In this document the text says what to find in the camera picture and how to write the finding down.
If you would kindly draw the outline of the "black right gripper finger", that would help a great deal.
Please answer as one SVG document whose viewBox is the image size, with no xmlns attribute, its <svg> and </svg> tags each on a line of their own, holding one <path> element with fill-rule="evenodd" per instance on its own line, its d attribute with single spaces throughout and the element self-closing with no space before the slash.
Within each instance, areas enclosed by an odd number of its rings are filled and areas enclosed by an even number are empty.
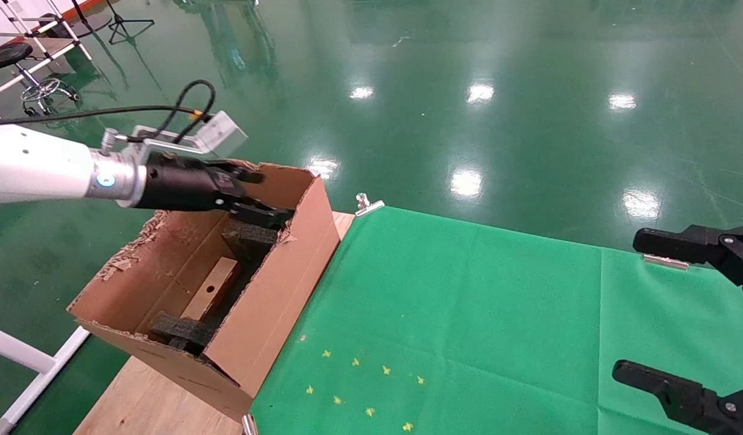
<svg viewBox="0 0 743 435">
<path fill-rule="evenodd" d="M 633 248 L 687 263 L 708 263 L 743 291 L 743 226 L 728 230 L 691 225 L 680 233 L 642 228 Z"/>
<path fill-rule="evenodd" d="M 743 434 L 743 389 L 719 396 L 688 378 L 626 359 L 614 364 L 612 378 L 655 396 L 671 421 L 708 434 Z"/>
</svg>

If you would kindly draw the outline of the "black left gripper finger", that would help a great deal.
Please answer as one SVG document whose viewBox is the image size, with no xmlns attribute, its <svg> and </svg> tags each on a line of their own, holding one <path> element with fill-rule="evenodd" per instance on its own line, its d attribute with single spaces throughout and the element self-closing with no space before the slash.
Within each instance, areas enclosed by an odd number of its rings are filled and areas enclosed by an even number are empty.
<svg viewBox="0 0 743 435">
<path fill-rule="evenodd" d="M 225 171 L 245 184 L 262 184 L 265 180 L 265 174 L 258 169 L 258 166 L 249 165 L 244 161 L 219 159 L 211 161 L 211 166 Z"/>
<path fill-rule="evenodd" d="M 288 208 L 270 207 L 262 202 L 235 202 L 229 209 L 231 218 L 247 225 L 269 230 L 282 230 L 296 211 Z"/>
</svg>

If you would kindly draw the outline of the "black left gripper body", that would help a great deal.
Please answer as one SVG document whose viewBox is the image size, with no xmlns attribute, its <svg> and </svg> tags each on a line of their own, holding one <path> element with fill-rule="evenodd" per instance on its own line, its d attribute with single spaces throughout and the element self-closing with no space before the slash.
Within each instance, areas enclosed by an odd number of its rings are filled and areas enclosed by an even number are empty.
<svg viewBox="0 0 743 435">
<path fill-rule="evenodd" d="M 146 161 L 143 207 L 153 210 L 228 210 L 245 190 L 228 161 L 203 161 L 151 152 Z"/>
</svg>

